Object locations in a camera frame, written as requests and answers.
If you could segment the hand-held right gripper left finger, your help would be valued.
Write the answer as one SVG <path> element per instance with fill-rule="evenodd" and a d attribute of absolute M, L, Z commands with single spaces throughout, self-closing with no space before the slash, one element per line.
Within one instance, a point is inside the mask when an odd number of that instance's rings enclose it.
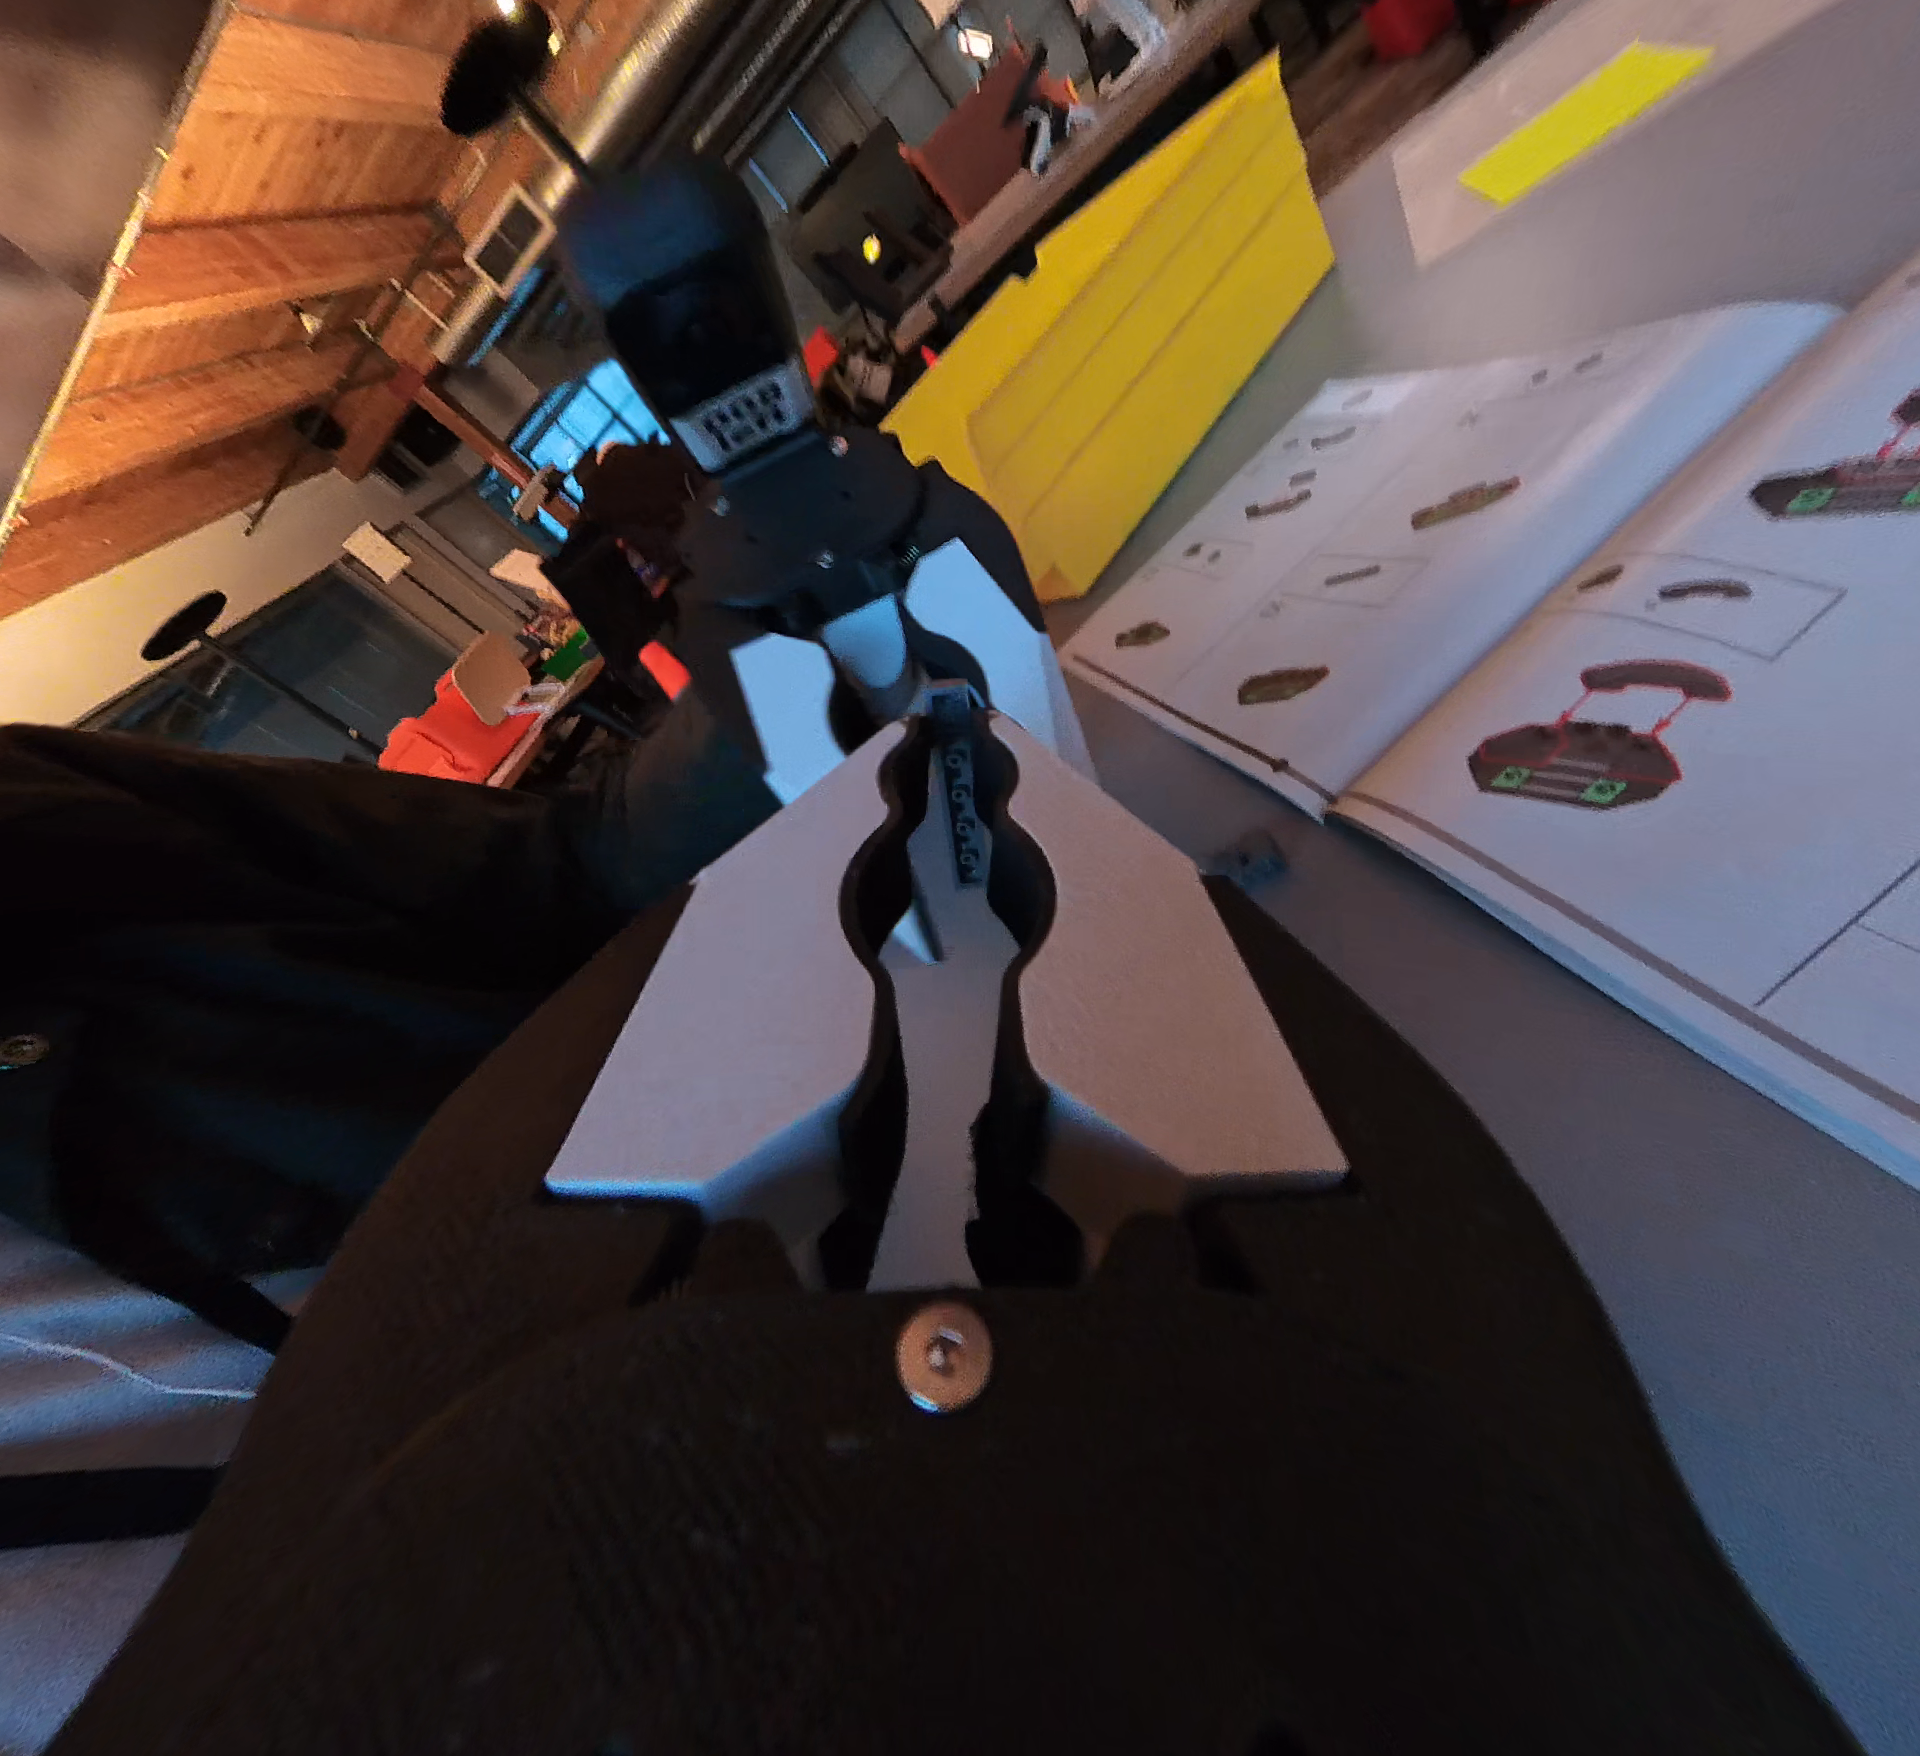
<path fill-rule="evenodd" d="M 750 1220 L 805 1282 L 871 1282 L 908 1101 L 883 952 L 916 907 L 926 772 L 922 728 L 893 722 L 692 883 L 551 1196 Z"/>

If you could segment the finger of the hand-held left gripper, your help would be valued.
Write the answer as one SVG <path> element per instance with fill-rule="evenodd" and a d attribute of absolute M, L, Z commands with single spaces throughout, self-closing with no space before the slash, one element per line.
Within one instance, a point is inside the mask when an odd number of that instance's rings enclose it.
<path fill-rule="evenodd" d="M 1083 778 L 1095 766 L 1057 649 L 972 552 L 928 552 L 906 585 L 906 635 L 930 679 L 964 679 Z"/>
<path fill-rule="evenodd" d="M 821 639 L 766 633 L 730 653 L 762 780 L 785 808 L 885 726 Z"/>

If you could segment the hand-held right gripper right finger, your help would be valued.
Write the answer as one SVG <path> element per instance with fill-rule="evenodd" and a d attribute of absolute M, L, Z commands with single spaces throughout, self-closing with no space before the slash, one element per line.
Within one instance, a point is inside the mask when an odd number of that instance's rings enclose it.
<path fill-rule="evenodd" d="M 972 1256 L 1099 1258 L 1139 1216 L 1345 1183 L 1194 861 L 1010 718 L 974 738 L 1012 958 L 972 1121 Z"/>

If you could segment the dark grey brick plate assembly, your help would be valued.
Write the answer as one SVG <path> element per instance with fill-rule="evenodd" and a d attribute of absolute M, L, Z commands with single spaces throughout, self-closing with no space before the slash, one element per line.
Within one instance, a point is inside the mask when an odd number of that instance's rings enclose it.
<path fill-rule="evenodd" d="M 996 758 L 990 720 L 964 679 L 940 679 L 926 692 L 932 782 L 942 800 L 954 883 L 980 905 L 990 899 L 992 804 Z"/>

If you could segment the person's left forearm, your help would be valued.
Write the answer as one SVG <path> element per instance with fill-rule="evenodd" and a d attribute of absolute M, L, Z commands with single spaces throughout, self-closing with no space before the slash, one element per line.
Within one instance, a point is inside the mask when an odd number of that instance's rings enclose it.
<path fill-rule="evenodd" d="M 480 1062 L 774 812 L 694 698 L 559 794 L 6 726 L 4 1222 L 147 1288 L 325 1264 Z"/>

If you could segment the tan cardboard box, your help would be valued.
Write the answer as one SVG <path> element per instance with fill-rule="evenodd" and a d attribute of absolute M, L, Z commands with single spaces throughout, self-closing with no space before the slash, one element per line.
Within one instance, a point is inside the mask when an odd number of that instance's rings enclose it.
<path fill-rule="evenodd" d="M 532 683 L 516 641 L 494 631 L 468 641 L 446 673 L 450 694 L 488 728 L 520 716 Z"/>

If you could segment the yellow parts bin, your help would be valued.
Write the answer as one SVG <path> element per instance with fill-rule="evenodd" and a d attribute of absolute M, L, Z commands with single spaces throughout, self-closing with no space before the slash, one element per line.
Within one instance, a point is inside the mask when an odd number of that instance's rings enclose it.
<path fill-rule="evenodd" d="M 1085 597 L 1333 262 L 1279 54 L 1037 248 L 883 425 Z"/>

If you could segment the orange crate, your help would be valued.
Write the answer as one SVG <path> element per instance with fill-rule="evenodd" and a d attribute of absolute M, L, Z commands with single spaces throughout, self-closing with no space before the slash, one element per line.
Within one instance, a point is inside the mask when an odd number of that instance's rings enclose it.
<path fill-rule="evenodd" d="M 377 766 L 440 780 L 486 782 L 532 722 L 526 714 L 486 722 L 456 685 L 454 671 L 446 671 L 432 704 L 393 726 Z"/>

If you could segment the white air vent grille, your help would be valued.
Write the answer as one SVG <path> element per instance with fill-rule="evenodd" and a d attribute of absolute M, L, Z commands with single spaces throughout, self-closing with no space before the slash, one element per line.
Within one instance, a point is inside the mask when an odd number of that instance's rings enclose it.
<path fill-rule="evenodd" d="M 464 248 L 468 272 L 508 302 L 532 274 L 555 236 L 555 214 L 520 183 L 508 185 Z"/>

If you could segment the brown board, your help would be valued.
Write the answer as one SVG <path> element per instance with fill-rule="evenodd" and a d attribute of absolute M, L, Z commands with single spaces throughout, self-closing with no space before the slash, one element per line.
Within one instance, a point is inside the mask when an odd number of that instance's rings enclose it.
<path fill-rule="evenodd" d="M 1010 40 L 926 141 L 899 143 L 899 159 L 962 228 L 1027 165 L 1029 129 L 1057 107 L 1045 44 Z"/>

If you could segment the black pendant lamp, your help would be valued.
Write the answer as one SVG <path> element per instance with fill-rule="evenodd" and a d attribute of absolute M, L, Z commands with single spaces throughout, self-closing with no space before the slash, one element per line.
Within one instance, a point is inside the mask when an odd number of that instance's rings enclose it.
<path fill-rule="evenodd" d="M 252 661 L 242 653 L 232 641 L 222 639 L 214 625 L 228 613 L 228 595 L 222 591 L 210 591 L 171 617 L 167 617 L 139 647 L 139 657 L 149 663 L 165 663 L 182 657 L 192 649 L 204 649 L 206 653 L 218 657 L 228 667 L 240 671 L 248 679 L 264 685 L 278 698 L 301 708 L 301 712 L 311 718 L 315 724 L 325 728 L 331 736 L 339 736 L 349 744 L 349 752 L 361 760 L 375 760 L 379 746 L 371 742 L 369 736 L 363 736 L 349 722 L 337 718 L 311 696 L 303 694 L 298 687 L 292 687 L 284 679 L 272 675 L 262 665 Z"/>
<path fill-rule="evenodd" d="M 573 177 L 597 187 L 597 169 L 541 101 L 553 60 L 555 30 L 543 4 L 524 0 L 510 14 L 492 16 L 468 32 L 448 65 L 440 123 L 454 137 L 474 139 L 512 121 Z"/>

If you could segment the open instruction booklet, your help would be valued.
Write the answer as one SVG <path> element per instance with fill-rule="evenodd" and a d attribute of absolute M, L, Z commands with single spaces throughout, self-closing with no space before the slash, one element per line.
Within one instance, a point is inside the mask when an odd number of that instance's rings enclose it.
<path fill-rule="evenodd" d="M 1325 383 L 1065 645 L 1900 1181 L 1918 278 Z"/>

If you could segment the person in dark jacket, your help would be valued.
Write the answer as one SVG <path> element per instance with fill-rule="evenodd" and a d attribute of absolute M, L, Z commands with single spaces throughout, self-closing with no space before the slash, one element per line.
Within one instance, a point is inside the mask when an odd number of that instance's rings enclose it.
<path fill-rule="evenodd" d="M 268 1365 L 175 1300 L 4 1222 L 6 1478 L 228 1462 Z M 182 1548 L 169 1534 L 4 1552 L 6 1754 L 46 1748 Z"/>

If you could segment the yellow paper sheet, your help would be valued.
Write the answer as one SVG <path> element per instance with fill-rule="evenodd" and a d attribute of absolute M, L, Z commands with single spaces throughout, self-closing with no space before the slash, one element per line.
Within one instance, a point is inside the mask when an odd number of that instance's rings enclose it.
<path fill-rule="evenodd" d="M 1545 111 L 1501 137 L 1456 181 L 1476 200 L 1509 208 L 1686 89 L 1714 56 L 1710 44 L 1630 40 Z"/>

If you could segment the clear plastic sleeve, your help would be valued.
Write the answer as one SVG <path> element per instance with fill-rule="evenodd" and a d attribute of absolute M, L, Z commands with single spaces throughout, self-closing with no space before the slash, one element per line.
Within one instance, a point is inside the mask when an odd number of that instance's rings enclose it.
<path fill-rule="evenodd" d="M 1416 266 L 1428 268 L 1470 244 L 1503 212 L 1617 147 L 1660 115 L 1696 99 L 1763 48 L 1841 0 L 1581 0 L 1539 38 L 1517 42 L 1509 60 L 1474 89 L 1456 89 L 1432 119 L 1394 149 L 1394 179 Z M 1458 181 L 1458 173 L 1501 137 L 1545 111 L 1630 40 L 1710 44 L 1714 62 L 1686 89 L 1668 95 L 1640 121 L 1575 161 L 1509 208 L 1494 208 Z"/>

